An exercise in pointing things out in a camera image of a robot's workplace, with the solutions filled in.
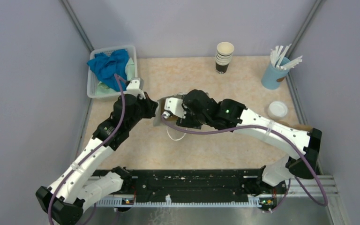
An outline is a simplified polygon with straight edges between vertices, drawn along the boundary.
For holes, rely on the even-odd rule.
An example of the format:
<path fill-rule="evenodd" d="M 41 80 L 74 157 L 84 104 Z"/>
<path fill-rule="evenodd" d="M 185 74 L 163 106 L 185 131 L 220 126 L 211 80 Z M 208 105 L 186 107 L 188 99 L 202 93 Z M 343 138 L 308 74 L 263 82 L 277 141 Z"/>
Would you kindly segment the light blue paper bag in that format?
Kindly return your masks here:
<path fill-rule="evenodd" d="M 154 127 L 159 127 L 159 126 L 163 126 L 166 128 L 166 133 L 168 135 L 168 137 L 172 140 L 172 141 L 180 141 L 182 140 L 186 133 L 184 132 L 180 132 L 177 131 L 167 125 L 165 125 L 162 121 L 161 121 L 161 115 L 163 114 L 164 110 L 164 106 L 165 106 L 165 101 L 167 98 L 182 98 L 182 96 L 184 95 L 184 92 L 179 92 L 177 94 L 171 95 L 171 96 L 166 96 L 166 97 L 162 97 L 159 100 L 157 100 L 158 102 L 158 108 L 155 111 L 155 117 L 153 119 L 153 126 Z"/>

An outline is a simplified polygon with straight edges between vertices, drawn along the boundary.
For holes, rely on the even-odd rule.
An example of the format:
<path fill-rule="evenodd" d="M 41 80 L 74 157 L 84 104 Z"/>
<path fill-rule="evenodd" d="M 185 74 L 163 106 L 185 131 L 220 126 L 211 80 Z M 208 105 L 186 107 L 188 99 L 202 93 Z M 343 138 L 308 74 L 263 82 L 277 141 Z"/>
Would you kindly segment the stack of paper cups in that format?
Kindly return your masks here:
<path fill-rule="evenodd" d="M 234 45 L 230 42 L 221 42 L 217 45 L 215 56 L 215 67 L 217 73 L 224 74 L 227 72 L 233 57 L 234 49 Z"/>

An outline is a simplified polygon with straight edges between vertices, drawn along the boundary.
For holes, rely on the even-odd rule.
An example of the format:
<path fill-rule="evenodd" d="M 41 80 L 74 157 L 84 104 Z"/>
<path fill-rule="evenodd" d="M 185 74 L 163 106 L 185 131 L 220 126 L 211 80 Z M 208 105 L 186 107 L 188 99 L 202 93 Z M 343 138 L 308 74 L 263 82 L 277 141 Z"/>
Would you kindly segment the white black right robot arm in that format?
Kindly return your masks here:
<path fill-rule="evenodd" d="M 165 110 L 178 117 L 179 127 L 200 129 L 207 125 L 257 138 L 285 152 L 285 157 L 262 168 L 261 177 L 256 180 L 256 187 L 262 193 L 269 193 L 280 182 L 292 177 L 316 177 L 322 138 L 319 129 L 289 127 L 235 100 L 216 102 L 202 90 L 192 90 L 178 100 L 166 100 Z"/>

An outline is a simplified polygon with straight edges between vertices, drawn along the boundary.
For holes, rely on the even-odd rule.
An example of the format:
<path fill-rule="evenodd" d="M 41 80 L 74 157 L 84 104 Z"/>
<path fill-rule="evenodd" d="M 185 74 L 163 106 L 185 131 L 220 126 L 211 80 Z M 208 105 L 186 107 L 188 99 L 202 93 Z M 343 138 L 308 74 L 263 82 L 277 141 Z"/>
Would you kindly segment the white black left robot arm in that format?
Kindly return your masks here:
<path fill-rule="evenodd" d="M 48 215 L 49 224 L 75 225 L 83 213 L 113 192 L 130 191 L 131 175 L 122 167 L 86 182 L 97 167 L 129 137 L 131 129 L 142 119 L 156 116 L 159 104 L 145 93 L 125 94 L 114 103 L 110 117 L 99 124 L 87 146 L 69 168 L 52 184 L 36 191 L 37 200 Z"/>

